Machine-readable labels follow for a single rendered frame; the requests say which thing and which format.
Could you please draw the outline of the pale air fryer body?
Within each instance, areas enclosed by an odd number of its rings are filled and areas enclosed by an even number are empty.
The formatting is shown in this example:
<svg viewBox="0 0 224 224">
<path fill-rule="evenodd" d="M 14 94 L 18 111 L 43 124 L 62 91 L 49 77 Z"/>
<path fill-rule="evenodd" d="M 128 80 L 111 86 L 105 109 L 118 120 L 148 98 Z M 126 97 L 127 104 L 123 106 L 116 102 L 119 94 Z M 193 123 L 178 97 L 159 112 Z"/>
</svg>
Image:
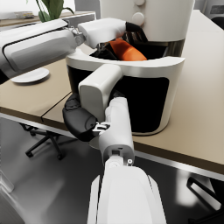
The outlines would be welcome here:
<svg viewBox="0 0 224 224">
<path fill-rule="evenodd" d="M 101 18 L 142 27 L 150 42 L 166 43 L 165 56 L 181 56 L 195 0 L 100 0 Z"/>
</svg>

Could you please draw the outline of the pale air fryer drawer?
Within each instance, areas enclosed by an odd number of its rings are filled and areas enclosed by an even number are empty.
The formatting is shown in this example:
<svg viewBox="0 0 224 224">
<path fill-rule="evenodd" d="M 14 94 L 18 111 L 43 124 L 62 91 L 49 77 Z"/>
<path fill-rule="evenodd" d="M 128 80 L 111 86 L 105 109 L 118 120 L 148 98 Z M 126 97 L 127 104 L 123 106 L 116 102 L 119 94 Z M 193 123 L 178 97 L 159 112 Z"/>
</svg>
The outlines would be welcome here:
<svg viewBox="0 0 224 224">
<path fill-rule="evenodd" d="M 170 119 L 184 59 L 163 57 L 143 61 L 98 59 L 81 49 L 66 57 L 72 91 L 81 106 L 101 123 L 114 90 L 128 101 L 132 133 L 148 136 Z"/>
</svg>

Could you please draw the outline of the green potted plant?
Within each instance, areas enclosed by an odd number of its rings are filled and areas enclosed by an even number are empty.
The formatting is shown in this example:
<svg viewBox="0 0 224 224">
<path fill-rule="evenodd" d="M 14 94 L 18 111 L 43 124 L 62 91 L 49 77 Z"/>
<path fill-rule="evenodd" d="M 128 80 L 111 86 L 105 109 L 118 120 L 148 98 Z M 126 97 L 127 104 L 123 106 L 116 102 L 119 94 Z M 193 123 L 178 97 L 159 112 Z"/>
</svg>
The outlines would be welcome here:
<svg viewBox="0 0 224 224">
<path fill-rule="evenodd" d="M 42 23 L 58 19 L 62 11 L 74 11 L 64 6 L 64 0 L 34 0 L 38 6 L 38 17 Z"/>
</svg>

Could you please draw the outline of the wooden background desk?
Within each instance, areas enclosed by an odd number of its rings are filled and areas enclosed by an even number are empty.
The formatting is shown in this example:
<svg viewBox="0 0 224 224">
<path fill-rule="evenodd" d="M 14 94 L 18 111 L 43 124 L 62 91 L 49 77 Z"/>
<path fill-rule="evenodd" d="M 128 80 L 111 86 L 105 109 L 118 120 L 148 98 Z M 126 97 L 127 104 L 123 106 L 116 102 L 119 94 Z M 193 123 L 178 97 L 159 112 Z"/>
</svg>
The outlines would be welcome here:
<svg viewBox="0 0 224 224">
<path fill-rule="evenodd" d="M 95 13 L 93 11 L 76 11 L 74 14 L 71 12 L 64 12 L 60 16 L 62 19 L 72 19 L 72 23 L 77 25 L 79 22 L 86 22 L 95 19 Z M 36 24 L 39 23 L 39 17 L 34 18 L 15 18 L 5 19 L 0 21 L 0 30 L 11 29 L 13 27 Z"/>
</svg>

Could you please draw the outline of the orange carrot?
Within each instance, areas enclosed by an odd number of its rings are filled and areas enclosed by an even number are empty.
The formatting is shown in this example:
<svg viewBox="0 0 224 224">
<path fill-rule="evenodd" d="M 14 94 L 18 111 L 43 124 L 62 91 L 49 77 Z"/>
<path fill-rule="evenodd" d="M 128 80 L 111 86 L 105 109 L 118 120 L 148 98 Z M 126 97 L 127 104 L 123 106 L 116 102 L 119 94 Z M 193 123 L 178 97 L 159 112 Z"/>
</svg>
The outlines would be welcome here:
<svg viewBox="0 0 224 224">
<path fill-rule="evenodd" d="M 122 40 L 121 38 L 116 38 L 109 42 L 112 47 L 115 56 L 119 60 L 123 61 L 143 61 L 147 58 L 139 52 L 134 46 L 130 45 L 128 42 Z"/>
</svg>

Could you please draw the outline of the white round plate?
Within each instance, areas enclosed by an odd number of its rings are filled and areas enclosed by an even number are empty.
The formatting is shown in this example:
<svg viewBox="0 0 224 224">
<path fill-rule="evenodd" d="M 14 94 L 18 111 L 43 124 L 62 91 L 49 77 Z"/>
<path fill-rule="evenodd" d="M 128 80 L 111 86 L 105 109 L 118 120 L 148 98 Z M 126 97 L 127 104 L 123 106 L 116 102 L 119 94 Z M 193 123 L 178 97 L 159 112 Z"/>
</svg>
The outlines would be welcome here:
<svg viewBox="0 0 224 224">
<path fill-rule="evenodd" d="M 28 73 L 23 73 L 19 76 L 16 76 L 12 78 L 11 81 L 17 84 L 33 83 L 33 82 L 42 81 L 46 79 L 49 73 L 50 72 L 48 69 L 41 67 L 41 68 L 32 70 Z"/>
</svg>

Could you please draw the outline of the stack of books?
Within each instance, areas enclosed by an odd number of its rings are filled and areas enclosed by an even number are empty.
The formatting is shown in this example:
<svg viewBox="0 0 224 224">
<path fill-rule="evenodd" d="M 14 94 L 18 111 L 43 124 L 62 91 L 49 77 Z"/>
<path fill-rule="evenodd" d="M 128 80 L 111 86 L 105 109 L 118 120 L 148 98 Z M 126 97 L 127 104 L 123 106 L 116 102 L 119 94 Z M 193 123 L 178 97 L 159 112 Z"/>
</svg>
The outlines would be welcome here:
<svg viewBox="0 0 224 224">
<path fill-rule="evenodd" d="M 31 11 L 16 11 L 15 16 L 16 18 L 22 18 L 22 19 L 34 18 L 34 15 Z"/>
</svg>

